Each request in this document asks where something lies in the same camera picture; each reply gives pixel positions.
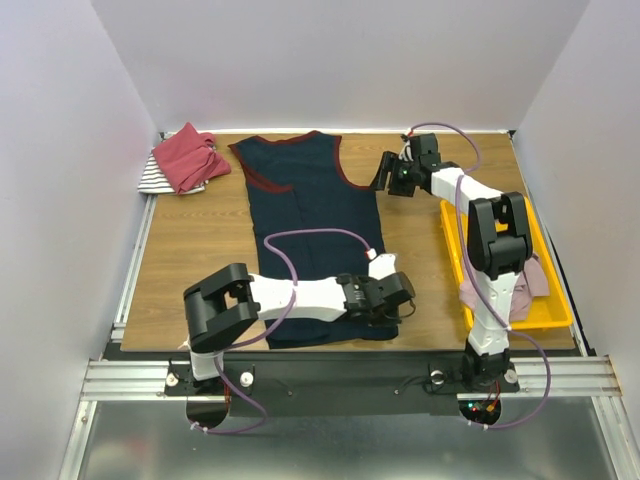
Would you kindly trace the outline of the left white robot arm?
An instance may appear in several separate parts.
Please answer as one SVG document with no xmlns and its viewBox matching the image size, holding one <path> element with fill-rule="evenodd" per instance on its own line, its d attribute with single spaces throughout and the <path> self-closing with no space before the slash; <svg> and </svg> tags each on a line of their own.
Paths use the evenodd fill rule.
<svg viewBox="0 0 640 480">
<path fill-rule="evenodd" d="M 230 264 L 183 294 L 188 382 L 199 393 L 215 392 L 222 384 L 223 352 L 257 321 L 311 319 L 382 328 L 400 323 L 398 308 L 412 304 L 414 297 L 407 275 L 394 268 L 373 276 L 293 281 L 251 275 L 245 264 Z"/>
</svg>

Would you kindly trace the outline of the navy tank top maroon trim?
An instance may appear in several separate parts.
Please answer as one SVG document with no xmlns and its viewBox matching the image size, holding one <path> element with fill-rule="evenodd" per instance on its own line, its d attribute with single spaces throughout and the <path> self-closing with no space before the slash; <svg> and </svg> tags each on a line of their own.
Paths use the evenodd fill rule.
<svg viewBox="0 0 640 480">
<path fill-rule="evenodd" d="M 384 252 L 376 195 L 345 176 L 341 141 L 312 131 L 279 141 L 252 136 L 231 145 L 245 176 L 260 275 L 290 276 L 264 245 L 270 234 L 307 281 L 365 275 L 364 248 Z"/>
</svg>

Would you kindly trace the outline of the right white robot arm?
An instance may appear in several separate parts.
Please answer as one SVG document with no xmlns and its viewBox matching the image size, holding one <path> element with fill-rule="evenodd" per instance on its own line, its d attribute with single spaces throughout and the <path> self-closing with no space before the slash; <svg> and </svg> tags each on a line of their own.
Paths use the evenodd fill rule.
<svg viewBox="0 0 640 480">
<path fill-rule="evenodd" d="M 510 369 L 509 315 L 520 273 L 533 253 L 524 196 L 490 188 L 444 162 L 433 134 L 405 135 L 400 153 L 386 151 L 371 187 L 411 197 L 416 189 L 455 207 L 465 278 L 478 295 L 460 378 L 482 390 Z"/>
</svg>

